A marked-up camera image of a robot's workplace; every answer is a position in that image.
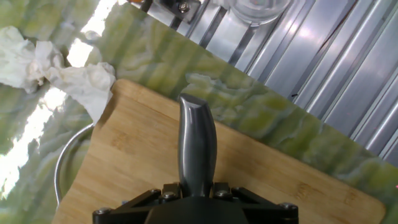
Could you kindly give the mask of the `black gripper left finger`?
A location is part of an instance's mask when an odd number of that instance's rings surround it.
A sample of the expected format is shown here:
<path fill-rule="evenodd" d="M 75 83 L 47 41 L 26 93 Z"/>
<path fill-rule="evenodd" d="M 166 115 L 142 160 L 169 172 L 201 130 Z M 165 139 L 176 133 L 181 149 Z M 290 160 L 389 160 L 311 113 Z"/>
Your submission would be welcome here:
<path fill-rule="evenodd" d="M 181 199 L 178 182 L 150 189 L 117 208 L 103 207 L 92 213 L 92 224 L 145 223 L 150 211 L 162 204 Z"/>

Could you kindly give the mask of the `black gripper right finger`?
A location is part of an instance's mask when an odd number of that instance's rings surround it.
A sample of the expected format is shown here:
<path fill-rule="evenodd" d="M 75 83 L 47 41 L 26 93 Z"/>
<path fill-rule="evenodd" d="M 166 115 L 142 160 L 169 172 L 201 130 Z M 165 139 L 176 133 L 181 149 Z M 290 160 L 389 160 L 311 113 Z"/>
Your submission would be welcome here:
<path fill-rule="evenodd" d="M 237 205 L 248 223 L 299 223 L 297 205 L 288 202 L 275 204 L 244 187 L 231 188 L 227 182 L 213 183 L 213 199 Z"/>

